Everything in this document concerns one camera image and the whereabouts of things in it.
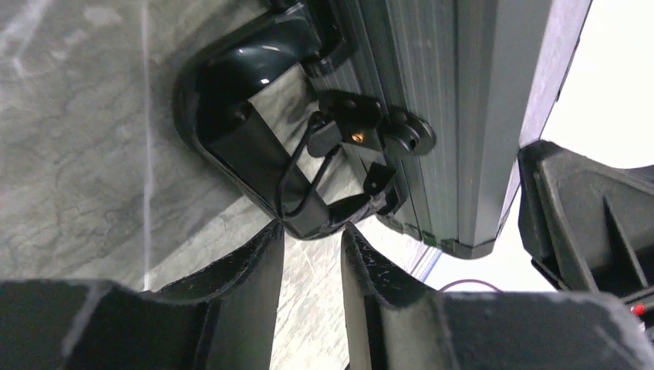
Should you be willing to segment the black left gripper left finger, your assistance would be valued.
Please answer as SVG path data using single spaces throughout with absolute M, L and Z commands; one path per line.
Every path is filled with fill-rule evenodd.
M 159 291 L 114 281 L 1 282 L 3 369 L 267 369 L 284 231 L 248 242 Z

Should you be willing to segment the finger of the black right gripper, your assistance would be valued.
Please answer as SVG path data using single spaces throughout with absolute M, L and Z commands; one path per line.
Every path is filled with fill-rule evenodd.
M 557 289 L 653 305 L 653 167 L 618 169 L 549 141 L 518 153 L 518 226 Z

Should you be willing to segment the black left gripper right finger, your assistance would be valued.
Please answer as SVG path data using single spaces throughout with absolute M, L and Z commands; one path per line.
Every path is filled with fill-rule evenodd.
M 617 299 L 441 293 L 342 232 L 351 369 L 651 369 L 653 346 Z

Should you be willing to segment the black poker set case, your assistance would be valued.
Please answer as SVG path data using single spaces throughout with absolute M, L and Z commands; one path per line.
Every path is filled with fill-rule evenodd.
M 300 240 L 376 216 L 462 259 L 494 249 L 588 1 L 273 1 L 194 55 L 183 141 Z

